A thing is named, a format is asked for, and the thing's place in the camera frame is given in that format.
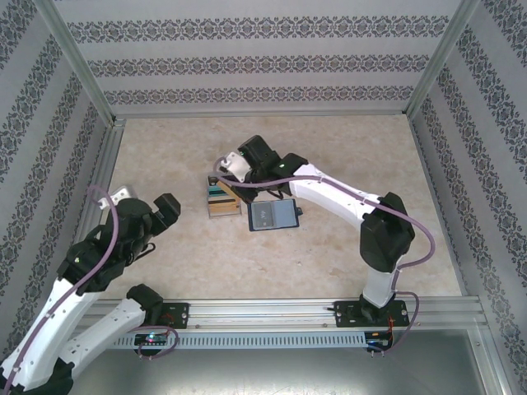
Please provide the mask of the aluminium frame post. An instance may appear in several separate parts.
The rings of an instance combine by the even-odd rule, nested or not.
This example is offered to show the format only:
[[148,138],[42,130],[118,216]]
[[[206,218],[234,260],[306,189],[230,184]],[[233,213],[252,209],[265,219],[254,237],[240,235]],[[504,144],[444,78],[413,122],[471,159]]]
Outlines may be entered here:
[[513,395],[491,331],[476,327],[469,337],[486,395]]
[[54,0],[32,1],[63,51],[63,54],[66,56],[72,70],[77,74],[77,77],[88,94],[91,103],[96,107],[98,114],[104,120],[105,125],[124,130],[126,119],[118,117],[111,109],[103,90],[101,90],[88,65],[88,62],[82,55],[82,51],[78,48],[67,23],[55,6]]
[[455,43],[463,32],[465,26],[475,12],[480,0],[460,0],[460,3],[452,16],[449,25],[445,28],[439,44],[436,46],[424,73],[419,79],[405,109],[404,114],[409,120],[413,120],[420,109],[422,102],[431,89],[434,81],[444,67]]

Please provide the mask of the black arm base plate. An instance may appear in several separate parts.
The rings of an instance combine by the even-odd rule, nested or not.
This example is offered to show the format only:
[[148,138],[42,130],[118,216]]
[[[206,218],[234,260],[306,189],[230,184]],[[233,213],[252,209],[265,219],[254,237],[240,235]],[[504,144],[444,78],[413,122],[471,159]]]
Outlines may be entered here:
[[162,302],[147,311],[142,325],[186,329],[188,319],[189,304]]
[[376,308],[369,302],[360,300],[335,301],[332,311],[338,328],[405,328],[410,319],[404,301],[392,300],[383,308]]

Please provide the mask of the aluminium frame rail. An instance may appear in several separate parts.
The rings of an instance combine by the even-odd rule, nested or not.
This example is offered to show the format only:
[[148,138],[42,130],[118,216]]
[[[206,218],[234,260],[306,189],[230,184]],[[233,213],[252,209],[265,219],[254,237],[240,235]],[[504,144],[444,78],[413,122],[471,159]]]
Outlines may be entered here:
[[335,117],[335,116],[381,116],[405,115],[400,110],[389,109],[336,109],[336,110],[244,110],[244,111],[187,111],[170,113],[121,113],[116,119],[186,119],[186,118],[255,118],[255,117]]
[[431,198],[436,209],[436,214],[438,215],[438,221],[441,226],[441,232],[445,239],[445,245],[449,252],[451,266],[453,267],[456,281],[458,283],[461,295],[468,296],[469,293],[466,289],[464,276],[462,271],[459,269],[459,254],[455,242],[452,238],[452,235],[450,234],[449,222],[448,219],[445,217],[444,207],[442,205],[440,196],[438,195],[436,182],[434,180],[433,173],[431,172],[430,161],[427,158],[427,153],[424,150],[424,146],[420,140],[420,137],[417,134],[417,129],[415,128],[411,119],[409,119],[408,121],[408,126],[410,127],[411,133],[413,135],[413,140],[415,142],[420,161],[422,162],[423,171],[427,180],[428,188],[431,192]]
[[[114,121],[112,128],[106,132],[89,186],[95,185],[101,187],[105,191],[109,190],[125,125],[125,118],[117,118]],[[84,239],[84,237],[100,223],[103,211],[95,202],[93,202],[93,198],[98,196],[99,194],[97,192],[90,192],[87,194],[79,222],[77,223],[75,235],[72,240],[73,244]]]

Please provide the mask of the wooden card holder box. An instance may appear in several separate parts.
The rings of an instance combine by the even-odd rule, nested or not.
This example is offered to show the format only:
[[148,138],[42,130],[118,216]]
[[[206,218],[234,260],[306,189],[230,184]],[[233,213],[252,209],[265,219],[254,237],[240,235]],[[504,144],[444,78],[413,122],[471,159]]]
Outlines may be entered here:
[[[208,206],[209,206],[209,205],[208,205],[208,199],[209,199],[209,196],[208,196],[208,181],[207,181],[207,208],[208,208]],[[223,217],[227,217],[227,216],[219,216],[219,217],[210,217],[210,216],[209,216],[210,219],[217,219],[217,218],[223,218]]]

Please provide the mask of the small controller circuit board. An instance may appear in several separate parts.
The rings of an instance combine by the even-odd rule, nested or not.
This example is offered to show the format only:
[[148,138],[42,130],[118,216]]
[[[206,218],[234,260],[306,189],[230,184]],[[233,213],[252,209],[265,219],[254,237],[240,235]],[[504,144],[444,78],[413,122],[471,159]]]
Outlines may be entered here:
[[164,347],[168,344],[168,333],[136,333],[134,337],[135,346]]
[[387,351],[393,345],[393,333],[388,332],[366,332],[366,347],[375,352]]

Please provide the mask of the wide aluminium mounting rail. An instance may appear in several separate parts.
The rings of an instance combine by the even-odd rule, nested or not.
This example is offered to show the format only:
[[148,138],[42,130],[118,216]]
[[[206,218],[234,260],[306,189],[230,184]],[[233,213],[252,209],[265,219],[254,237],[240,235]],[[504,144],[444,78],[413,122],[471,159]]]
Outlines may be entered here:
[[[400,298],[403,316],[414,320],[412,330],[474,329],[488,326],[479,298]],[[183,313],[188,332],[295,332],[333,330],[344,322],[345,310],[331,299],[187,300]]]

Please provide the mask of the navy blue card holder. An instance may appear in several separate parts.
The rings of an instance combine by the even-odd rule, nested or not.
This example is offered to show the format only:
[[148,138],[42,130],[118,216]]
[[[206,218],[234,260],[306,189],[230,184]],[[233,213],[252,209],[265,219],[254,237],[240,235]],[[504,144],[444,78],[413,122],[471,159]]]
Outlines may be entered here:
[[267,230],[280,230],[280,229],[290,229],[297,228],[300,226],[299,217],[303,214],[303,211],[300,207],[296,205],[294,199],[284,199],[284,200],[275,200],[275,201],[261,201],[261,202],[271,202],[273,204],[273,217],[274,217],[274,227],[272,229],[266,230],[254,230],[251,223],[251,205],[248,205],[248,220],[249,220],[249,229],[250,231],[267,231]]

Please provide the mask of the grey credit card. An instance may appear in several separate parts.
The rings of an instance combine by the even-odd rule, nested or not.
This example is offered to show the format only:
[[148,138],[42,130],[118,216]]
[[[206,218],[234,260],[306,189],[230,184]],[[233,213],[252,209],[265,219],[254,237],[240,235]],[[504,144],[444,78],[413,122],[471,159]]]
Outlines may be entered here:
[[273,204],[255,202],[251,205],[251,223],[254,230],[266,230],[274,227]]

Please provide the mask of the grey metal sheet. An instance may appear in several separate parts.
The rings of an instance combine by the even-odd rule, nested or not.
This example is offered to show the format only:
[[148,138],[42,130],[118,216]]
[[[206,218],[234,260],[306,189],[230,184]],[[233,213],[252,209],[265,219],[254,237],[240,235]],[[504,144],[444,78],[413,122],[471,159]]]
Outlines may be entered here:
[[357,349],[176,351],[153,361],[107,351],[70,395],[487,395],[473,363]]

